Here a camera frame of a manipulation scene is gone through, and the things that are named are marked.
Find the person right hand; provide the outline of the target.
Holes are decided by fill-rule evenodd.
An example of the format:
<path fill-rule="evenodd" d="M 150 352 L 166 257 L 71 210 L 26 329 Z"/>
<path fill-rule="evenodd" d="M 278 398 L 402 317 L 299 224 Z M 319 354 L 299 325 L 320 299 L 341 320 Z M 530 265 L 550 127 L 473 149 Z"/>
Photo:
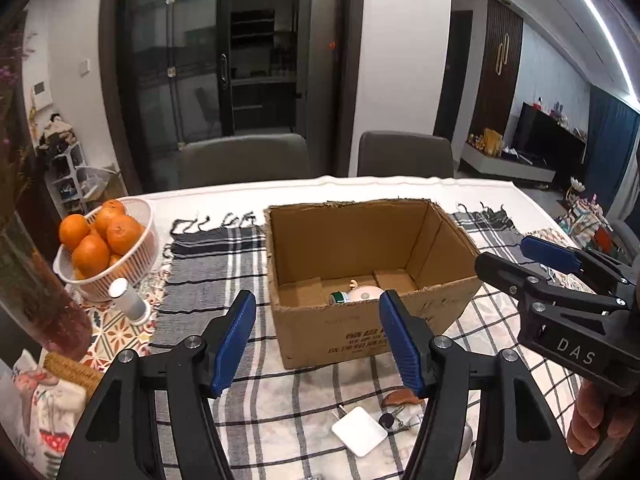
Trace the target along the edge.
<path fill-rule="evenodd" d="M 571 451 L 578 455 L 587 454 L 600 440 L 603 426 L 605 398 L 591 382 L 584 380 L 580 385 L 566 442 Z M 606 435 L 612 439 L 626 439 L 639 418 L 639 404 L 620 404 L 613 414 Z"/>

